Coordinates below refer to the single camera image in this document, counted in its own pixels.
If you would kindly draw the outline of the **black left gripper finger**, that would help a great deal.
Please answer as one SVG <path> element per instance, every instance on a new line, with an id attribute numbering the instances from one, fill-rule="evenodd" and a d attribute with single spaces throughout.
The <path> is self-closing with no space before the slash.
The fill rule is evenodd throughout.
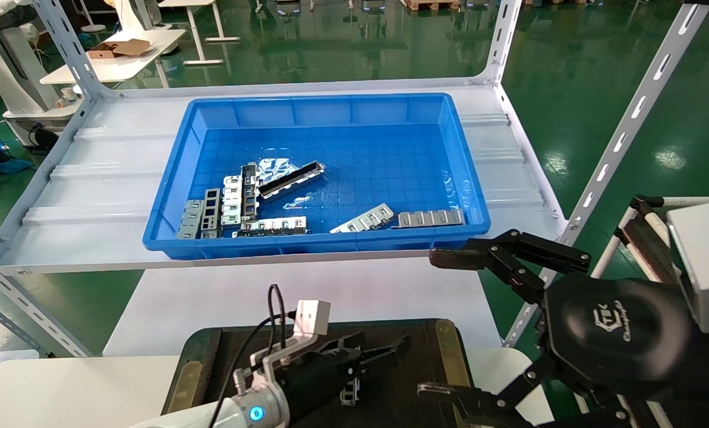
<path id="1" fill-rule="evenodd" d="M 405 335 L 394 342 L 363 350 L 358 360 L 359 370 L 385 370 L 398 365 L 411 347 L 412 336 Z"/>
<path id="2" fill-rule="evenodd" d="M 325 353 L 338 349 L 357 350 L 357 352 L 361 352 L 365 341 L 365 333 L 362 331 L 357 331 L 340 336 L 340 338 L 330 339 L 330 341 L 327 341 L 321 345 L 321 352 Z"/>

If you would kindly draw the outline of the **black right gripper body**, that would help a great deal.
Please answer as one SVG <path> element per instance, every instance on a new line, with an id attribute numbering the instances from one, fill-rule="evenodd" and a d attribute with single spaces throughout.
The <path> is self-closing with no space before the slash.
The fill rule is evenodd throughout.
<path id="1" fill-rule="evenodd" d="M 697 397 L 697 326 L 676 284 L 569 273 L 535 293 L 554 377 L 582 394 Z"/>

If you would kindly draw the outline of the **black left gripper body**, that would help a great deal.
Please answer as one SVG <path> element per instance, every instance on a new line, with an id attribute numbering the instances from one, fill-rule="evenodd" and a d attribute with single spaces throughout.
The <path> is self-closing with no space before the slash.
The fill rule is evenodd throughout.
<path id="1" fill-rule="evenodd" d="M 289 426 L 337 398 L 356 374 L 362 351 L 308 351 L 279 368 L 279 385 L 289 408 Z"/>

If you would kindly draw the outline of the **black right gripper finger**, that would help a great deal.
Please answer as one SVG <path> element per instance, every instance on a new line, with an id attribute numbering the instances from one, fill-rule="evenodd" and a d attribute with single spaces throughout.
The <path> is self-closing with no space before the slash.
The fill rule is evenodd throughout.
<path id="1" fill-rule="evenodd" d="M 540 304 L 544 280 L 523 262 L 556 273 L 586 273 L 591 256 L 582 250 L 564 246 L 518 230 L 509 230 L 496 238 L 468 239 L 462 247 L 430 250 L 430 263 L 446 270 L 489 270 L 509 285 L 526 303 Z"/>
<path id="2" fill-rule="evenodd" d="M 479 388 L 436 382 L 417 385 L 417 395 L 426 400 L 454 405 L 461 419 L 469 426 L 534 427 L 517 411 L 516 406 L 533 393 L 544 379 L 555 374 L 556 368 L 553 358 L 542 355 L 498 395 Z M 539 427 L 628 427 L 628 413 L 617 406 L 603 407 L 571 419 L 540 424 Z"/>

